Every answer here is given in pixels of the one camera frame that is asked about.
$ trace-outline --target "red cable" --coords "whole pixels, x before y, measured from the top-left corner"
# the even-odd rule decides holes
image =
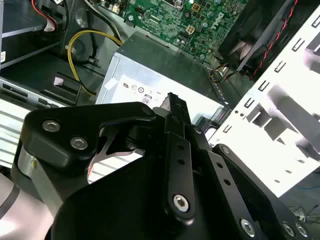
[[[293,6],[291,7],[289,16],[288,16],[288,17],[285,19],[285,21],[284,21],[284,24],[283,24],[283,27],[281,28],[281,31],[278,32],[278,34],[276,35],[275,40],[270,44],[270,46],[268,47],[268,49],[265,50],[263,59],[261,60],[259,66],[258,66],[258,67],[256,68],[256,70],[254,71],[253,75],[250,77],[250,80],[252,80],[252,78],[253,78],[254,76],[256,76],[258,70],[262,67],[264,61],[266,60],[266,58],[267,58],[267,56],[268,56],[268,53],[269,53],[270,50],[273,48],[273,46],[275,45],[275,43],[278,41],[278,39],[280,38],[280,35],[281,35],[282,32],[284,31],[284,29],[287,27],[288,22],[289,22],[289,19],[291,18],[292,14],[294,13],[294,10],[295,10],[295,7],[296,7],[297,3],[298,3],[298,0],[295,0]]]
[[[56,20],[55,20],[53,17],[48,16],[48,15],[45,15],[43,12],[41,12],[41,11],[36,7],[35,0],[31,0],[31,3],[32,3],[32,6],[33,6],[34,10],[35,10],[38,14],[40,14],[41,16],[43,16],[43,17],[45,17],[46,19],[49,19],[49,20],[51,20],[51,21],[53,22],[53,24],[54,24],[54,29],[56,30],[56,29],[57,29],[57,22],[56,22]]]

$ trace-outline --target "motherboard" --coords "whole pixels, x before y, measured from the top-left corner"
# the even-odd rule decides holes
[[[248,0],[118,0],[102,2],[160,39],[212,64]]]

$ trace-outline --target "cooling fan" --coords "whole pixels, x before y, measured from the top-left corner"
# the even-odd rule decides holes
[[[255,81],[317,6],[314,0],[249,0],[220,46],[220,57]]]

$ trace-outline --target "white sticker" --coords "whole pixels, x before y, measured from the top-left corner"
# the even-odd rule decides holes
[[[61,77],[58,77],[58,76],[56,76],[55,78],[54,78],[54,81],[53,81],[53,85],[58,85],[58,86],[62,86],[64,84],[64,79],[63,78],[61,78]]]
[[[118,81],[114,78],[111,78],[105,85],[104,87],[109,91],[110,89],[112,89],[116,84],[118,83]]]
[[[44,32],[53,32],[55,30],[55,24],[50,19],[46,19],[46,27],[43,30]]]
[[[3,63],[5,60],[6,60],[6,51],[2,51],[0,63]]]
[[[147,85],[127,76],[122,76],[112,98],[112,102],[142,102],[153,109],[154,107],[160,107],[166,96],[166,94],[150,88]]]

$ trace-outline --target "yellow cable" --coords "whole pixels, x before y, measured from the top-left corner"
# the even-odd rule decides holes
[[[120,45],[120,46],[123,44],[120,40],[118,40],[118,39],[115,38],[114,36],[111,36],[111,35],[109,35],[109,34],[107,34],[107,33],[105,33],[105,32],[95,31],[95,30],[83,30],[83,31],[77,32],[77,33],[71,38],[71,40],[69,41],[67,54],[68,54],[68,62],[69,62],[70,68],[71,68],[71,70],[72,70],[72,73],[73,73],[73,75],[74,75],[74,78],[75,78],[77,81],[79,81],[79,82],[80,82],[80,79],[79,79],[79,77],[78,77],[76,68],[75,68],[74,63],[73,63],[73,61],[72,61],[72,55],[71,55],[72,52],[71,52],[71,51],[72,51],[72,47],[73,47],[73,45],[74,45],[74,42],[77,40],[77,38],[79,38],[81,35],[87,34],[87,33],[100,34],[100,35],[105,36],[105,37],[108,38],[108,39],[113,40],[114,42],[116,42],[116,43],[117,43],[118,45]],[[94,96],[94,94],[88,92],[88,91],[84,88],[84,86],[82,86],[82,88],[83,88],[88,94]]]

